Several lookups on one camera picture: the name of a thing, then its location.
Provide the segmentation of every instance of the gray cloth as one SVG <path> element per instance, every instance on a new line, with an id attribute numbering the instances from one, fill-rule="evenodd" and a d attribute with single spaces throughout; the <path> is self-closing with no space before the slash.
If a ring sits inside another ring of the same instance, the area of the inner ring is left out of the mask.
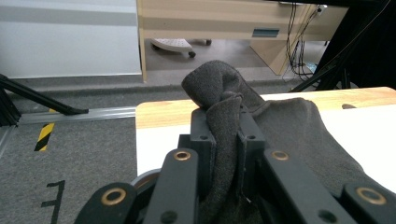
<path id="1" fill-rule="evenodd" d="M 254 204 L 238 200 L 233 179 L 240 105 L 245 105 L 266 138 L 266 148 L 298 157 L 334 197 L 347 182 L 376 184 L 326 130 L 316 105 L 302 98 L 264 101 L 227 63 L 204 63 L 186 76 L 182 87 L 207 110 L 216 141 L 214 182 L 200 203 L 201 223 L 261 223 Z"/>

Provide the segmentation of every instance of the caster wheel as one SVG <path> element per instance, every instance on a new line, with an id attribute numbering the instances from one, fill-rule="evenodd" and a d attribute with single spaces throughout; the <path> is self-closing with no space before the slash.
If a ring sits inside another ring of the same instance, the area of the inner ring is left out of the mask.
<path id="1" fill-rule="evenodd" d="M 194 51 L 190 51 L 190 52 L 189 52 L 189 55 L 190 55 L 190 58 L 194 58 L 196 54 L 195 54 Z"/>
<path id="2" fill-rule="evenodd" d="M 158 48 L 156 45 L 151 44 L 151 46 L 155 49 L 155 50 L 159 50 L 160 48 Z"/>

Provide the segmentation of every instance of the yellow and black hazard tape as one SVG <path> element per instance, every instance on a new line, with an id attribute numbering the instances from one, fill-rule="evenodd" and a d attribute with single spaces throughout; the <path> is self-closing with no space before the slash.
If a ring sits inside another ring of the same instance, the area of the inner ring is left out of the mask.
<path id="1" fill-rule="evenodd" d="M 53 126 L 55 123 L 47 123 L 43 125 L 40 135 L 38 136 L 37 144 L 35 144 L 35 151 L 45 151 L 47 149 L 47 144 L 50 140 L 50 134 L 52 133 Z"/>

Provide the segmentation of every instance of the black floor marking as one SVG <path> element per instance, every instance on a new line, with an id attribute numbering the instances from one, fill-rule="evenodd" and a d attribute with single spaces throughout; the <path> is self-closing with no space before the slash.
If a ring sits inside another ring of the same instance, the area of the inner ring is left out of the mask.
<path id="1" fill-rule="evenodd" d="M 59 210 L 61 209 L 62 195 L 64 194 L 64 184 L 65 184 L 65 181 L 61 180 L 59 182 L 49 183 L 47 185 L 47 188 L 59 186 L 56 199 L 52 200 L 52 201 L 43 202 L 41 204 L 41 207 L 54 206 L 50 224 L 56 224 L 58 222 Z"/>

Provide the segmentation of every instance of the wooden desk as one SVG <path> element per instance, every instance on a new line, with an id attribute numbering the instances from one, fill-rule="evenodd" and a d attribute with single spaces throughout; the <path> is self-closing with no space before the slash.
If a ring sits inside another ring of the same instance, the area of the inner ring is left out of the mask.
<path id="1" fill-rule="evenodd" d="M 297 6 L 291 42 L 315 9 L 316 5 Z M 346 7 L 328 7 L 311 22 L 305 40 L 331 40 L 346 12 Z M 137 0 L 143 79 L 147 80 L 145 38 L 254 39 L 251 47 L 282 74 L 290 14 L 291 5 L 262 0 Z M 255 28 L 276 28 L 279 34 L 257 38 L 252 36 Z"/>
<path id="2" fill-rule="evenodd" d="M 332 136 L 357 160 L 366 174 L 396 192 L 393 141 L 396 91 L 390 88 L 313 91 L 262 95 L 265 100 L 303 97 L 313 101 Z M 355 109 L 342 109 L 342 105 Z M 178 135 L 190 132 L 191 100 L 143 103 L 136 108 L 137 172 L 160 168 L 166 153 L 177 147 Z"/>

